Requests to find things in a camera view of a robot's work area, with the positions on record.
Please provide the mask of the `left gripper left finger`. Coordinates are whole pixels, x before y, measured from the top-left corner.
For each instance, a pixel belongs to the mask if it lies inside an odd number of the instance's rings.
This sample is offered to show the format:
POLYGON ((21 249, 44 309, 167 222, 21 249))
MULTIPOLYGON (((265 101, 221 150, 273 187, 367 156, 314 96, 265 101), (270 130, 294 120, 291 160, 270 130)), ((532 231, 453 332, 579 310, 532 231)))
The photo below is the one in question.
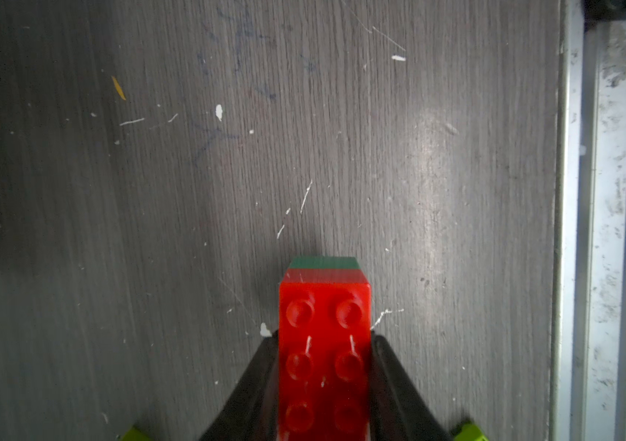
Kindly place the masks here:
POLYGON ((276 440, 279 390, 278 332, 265 337, 221 412, 200 440, 276 440))

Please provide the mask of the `long lime lego brick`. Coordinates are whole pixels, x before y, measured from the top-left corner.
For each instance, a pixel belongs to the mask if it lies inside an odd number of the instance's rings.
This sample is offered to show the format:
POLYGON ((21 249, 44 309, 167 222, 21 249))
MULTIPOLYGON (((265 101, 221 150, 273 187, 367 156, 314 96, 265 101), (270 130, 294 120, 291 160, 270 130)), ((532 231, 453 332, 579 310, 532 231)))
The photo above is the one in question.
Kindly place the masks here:
POLYGON ((463 423, 455 431, 454 441, 489 441, 489 439, 476 424, 463 423))

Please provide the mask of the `small lime lego brick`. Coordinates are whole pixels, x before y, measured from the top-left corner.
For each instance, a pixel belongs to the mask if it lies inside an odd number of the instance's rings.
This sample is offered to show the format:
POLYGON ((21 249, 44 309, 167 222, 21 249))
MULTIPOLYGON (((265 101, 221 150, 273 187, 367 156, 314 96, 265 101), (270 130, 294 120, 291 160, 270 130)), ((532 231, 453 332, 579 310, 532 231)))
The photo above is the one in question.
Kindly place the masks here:
POLYGON ((126 433, 121 435, 119 441, 151 441, 151 439, 132 426, 126 433))

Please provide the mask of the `red lego brick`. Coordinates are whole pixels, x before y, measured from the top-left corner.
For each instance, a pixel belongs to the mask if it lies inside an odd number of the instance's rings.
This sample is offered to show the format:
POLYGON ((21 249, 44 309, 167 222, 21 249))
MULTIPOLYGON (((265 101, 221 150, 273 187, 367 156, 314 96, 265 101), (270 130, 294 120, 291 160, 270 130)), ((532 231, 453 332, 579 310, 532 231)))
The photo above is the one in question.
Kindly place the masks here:
POLYGON ((371 299, 358 269, 286 271, 279 289, 279 439, 368 437, 371 299))

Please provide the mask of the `dark green lego brick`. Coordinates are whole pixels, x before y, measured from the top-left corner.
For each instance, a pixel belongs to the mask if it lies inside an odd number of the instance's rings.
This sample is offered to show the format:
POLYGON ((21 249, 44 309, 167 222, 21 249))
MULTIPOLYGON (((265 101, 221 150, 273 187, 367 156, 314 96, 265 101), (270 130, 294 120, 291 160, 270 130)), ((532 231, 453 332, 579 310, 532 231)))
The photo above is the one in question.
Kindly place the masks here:
POLYGON ((360 270, 360 265, 355 257, 295 257, 290 269, 341 269, 360 270))

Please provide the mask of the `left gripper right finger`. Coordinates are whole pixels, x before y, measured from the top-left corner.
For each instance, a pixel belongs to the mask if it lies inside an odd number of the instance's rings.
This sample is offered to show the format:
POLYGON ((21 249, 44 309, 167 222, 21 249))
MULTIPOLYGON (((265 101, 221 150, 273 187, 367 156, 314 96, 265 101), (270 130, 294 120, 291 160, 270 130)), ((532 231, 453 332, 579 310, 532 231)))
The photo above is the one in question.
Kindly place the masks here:
POLYGON ((370 437, 373 440, 446 440, 450 433, 402 367, 390 343, 371 334, 370 437))

